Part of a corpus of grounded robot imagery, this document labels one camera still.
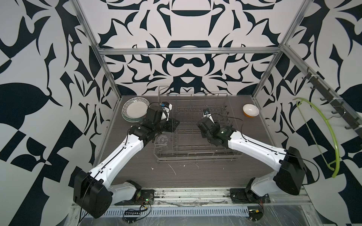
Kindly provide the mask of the clear faceted plastic cup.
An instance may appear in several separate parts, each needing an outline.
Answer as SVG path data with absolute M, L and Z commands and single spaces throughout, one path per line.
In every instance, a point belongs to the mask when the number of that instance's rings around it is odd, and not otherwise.
M 169 143 L 169 137 L 167 135 L 161 134 L 155 139 L 155 147 L 166 147 Z

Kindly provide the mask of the zigzag rim white bowl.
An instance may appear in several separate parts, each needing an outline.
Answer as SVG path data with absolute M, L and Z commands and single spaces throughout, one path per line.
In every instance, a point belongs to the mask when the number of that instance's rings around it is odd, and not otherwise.
M 127 100 L 122 108 L 122 114 L 129 119 L 139 119 L 146 115 L 150 102 L 143 97 Z

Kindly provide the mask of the grey wire dish rack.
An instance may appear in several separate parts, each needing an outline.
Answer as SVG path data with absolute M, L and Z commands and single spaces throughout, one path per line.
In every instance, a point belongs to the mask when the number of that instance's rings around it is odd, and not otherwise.
M 162 162 L 200 162 L 218 160 L 237 160 L 242 153 L 225 147 L 216 147 L 202 138 L 197 122 L 203 117 L 203 109 L 209 108 L 212 117 L 221 125 L 237 127 L 234 113 L 227 94 L 177 94 L 168 86 L 158 88 L 158 101 L 173 105 L 170 117 L 180 121 L 169 137 L 166 147 L 154 147 L 158 163 Z

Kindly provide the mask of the white orange small bowl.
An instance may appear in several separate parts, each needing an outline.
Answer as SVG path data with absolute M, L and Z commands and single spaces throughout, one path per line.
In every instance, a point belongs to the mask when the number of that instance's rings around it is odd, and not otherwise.
M 254 118 L 260 114 L 258 107 L 253 104 L 245 104 L 242 109 L 246 117 Z

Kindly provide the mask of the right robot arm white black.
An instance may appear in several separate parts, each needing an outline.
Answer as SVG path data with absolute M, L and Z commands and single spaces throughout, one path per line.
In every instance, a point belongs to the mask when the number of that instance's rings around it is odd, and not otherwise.
M 197 126 L 202 137 L 209 143 L 242 152 L 273 169 L 271 173 L 249 181 L 245 188 L 247 199 L 256 200 L 278 191 L 299 195 L 306 167 L 297 149 L 291 147 L 286 150 L 270 146 L 242 134 L 233 127 L 221 126 L 210 116 L 200 119 Z

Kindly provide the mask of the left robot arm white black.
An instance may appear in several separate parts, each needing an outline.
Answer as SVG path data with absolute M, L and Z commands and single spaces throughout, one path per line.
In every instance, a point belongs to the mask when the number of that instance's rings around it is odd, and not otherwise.
M 164 132 L 174 132 L 180 122 L 170 117 L 172 104 L 149 106 L 143 121 L 132 126 L 122 143 L 89 172 L 79 171 L 74 178 L 73 201 L 94 218 L 101 217 L 114 203 L 137 199 L 141 191 L 134 181 L 112 186 L 121 169 L 149 142 Z

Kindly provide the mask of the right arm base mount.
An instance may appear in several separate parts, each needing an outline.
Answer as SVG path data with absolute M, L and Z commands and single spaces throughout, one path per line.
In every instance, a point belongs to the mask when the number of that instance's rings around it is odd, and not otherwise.
M 230 198 L 232 203 L 270 203 L 270 198 L 268 195 L 258 196 L 249 188 L 231 188 Z

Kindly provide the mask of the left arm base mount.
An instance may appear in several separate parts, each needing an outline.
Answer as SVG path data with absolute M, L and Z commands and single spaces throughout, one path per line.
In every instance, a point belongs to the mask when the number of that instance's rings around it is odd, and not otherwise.
M 148 200 L 150 204 L 153 204 L 154 203 L 154 196 L 155 196 L 155 190 L 154 189 L 141 189 L 136 194 L 135 199 L 115 203 L 115 206 L 141 205 L 146 200 Z

